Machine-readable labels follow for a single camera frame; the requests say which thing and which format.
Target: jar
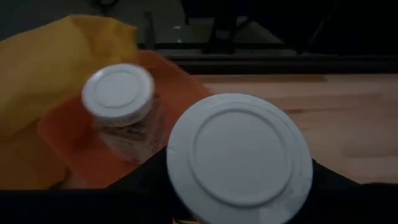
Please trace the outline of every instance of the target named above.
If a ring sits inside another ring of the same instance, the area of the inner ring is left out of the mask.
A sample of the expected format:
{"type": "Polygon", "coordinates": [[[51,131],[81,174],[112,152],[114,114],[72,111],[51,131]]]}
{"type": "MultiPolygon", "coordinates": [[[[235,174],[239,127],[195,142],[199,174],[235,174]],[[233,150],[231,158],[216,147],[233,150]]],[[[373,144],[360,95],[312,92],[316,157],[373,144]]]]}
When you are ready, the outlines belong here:
{"type": "Polygon", "coordinates": [[[307,143],[280,109],[225,93],[195,103],[176,122],[167,170],[200,223],[287,223],[312,184],[307,143]]]}
{"type": "Polygon", "coordinates": [[[144,68],[118,64],[99,70],[86,82],[82,101],[100,138],[121,159],[142,164],[163,146],[162,102],[144,68]]]}

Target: orange plastic tray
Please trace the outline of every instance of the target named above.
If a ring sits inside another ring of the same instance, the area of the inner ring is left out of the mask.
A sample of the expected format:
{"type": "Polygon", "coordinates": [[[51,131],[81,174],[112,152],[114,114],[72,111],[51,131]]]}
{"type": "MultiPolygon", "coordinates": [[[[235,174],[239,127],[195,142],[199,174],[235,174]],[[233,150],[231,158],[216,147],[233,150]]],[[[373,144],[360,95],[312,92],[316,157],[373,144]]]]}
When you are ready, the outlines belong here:
{"type": "MultiPolygon", "coordinates": [[[[140,65],[154,77],[165,108],[167,139],[182,113],[211,93],[178,66],[149,52],[140,52],[140,65]]],[[[76,96],[49,111],[39,121],[39,135],[70,170],[90,187],[102,188],[133,171],[137,165],[116,157],[91,128],[92,117],[76,96]]]]}

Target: wooden table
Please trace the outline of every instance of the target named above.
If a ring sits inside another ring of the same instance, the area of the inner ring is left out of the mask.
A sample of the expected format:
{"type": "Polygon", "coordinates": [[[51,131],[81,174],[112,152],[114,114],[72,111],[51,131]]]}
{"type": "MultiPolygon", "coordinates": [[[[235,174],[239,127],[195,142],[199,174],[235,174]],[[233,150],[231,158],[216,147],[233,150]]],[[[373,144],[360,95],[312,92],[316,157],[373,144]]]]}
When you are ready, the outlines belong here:
{"type": "Polygon", "coordinates": [[[259,96],[284,110],[327,168],[398,183],[397,75],[198,75],[214,93],[259,96]]]}

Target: yellow cloth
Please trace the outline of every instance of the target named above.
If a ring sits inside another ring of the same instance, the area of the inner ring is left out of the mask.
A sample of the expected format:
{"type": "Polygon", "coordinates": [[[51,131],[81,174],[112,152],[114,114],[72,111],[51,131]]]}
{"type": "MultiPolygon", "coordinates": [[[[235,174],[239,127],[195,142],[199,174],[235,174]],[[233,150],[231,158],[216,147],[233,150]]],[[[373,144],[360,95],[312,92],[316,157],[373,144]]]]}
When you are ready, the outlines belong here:
{"type": "Polygon", "coordinates": [[[35,122],[81,91],[107,65],[138,62],[136,28],[97,16],[68,16],[0,42],[0,189],[44,189],[65,167],[35,122]]]}

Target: white lid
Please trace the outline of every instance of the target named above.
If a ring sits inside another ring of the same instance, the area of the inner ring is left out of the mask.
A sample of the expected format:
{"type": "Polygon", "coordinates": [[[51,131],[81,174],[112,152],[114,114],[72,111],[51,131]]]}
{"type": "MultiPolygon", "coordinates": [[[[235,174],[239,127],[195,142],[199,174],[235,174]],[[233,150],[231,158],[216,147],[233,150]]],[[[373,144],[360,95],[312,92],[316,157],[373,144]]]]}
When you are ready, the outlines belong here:
{"type": "Polygon", "coordinates": [[[239,93],[191,106],[167,147],[171,182],[207,223],[284,223],[305,202],[312,160],[302,133],[274,105],[239,93]]]}
{"type": "Polygon", "coordinates": [[[125,126],[150,110],[154,81],[143,68],[119,64],[103,68],[86,82],[83,104],[103,126],[125,126]]]}

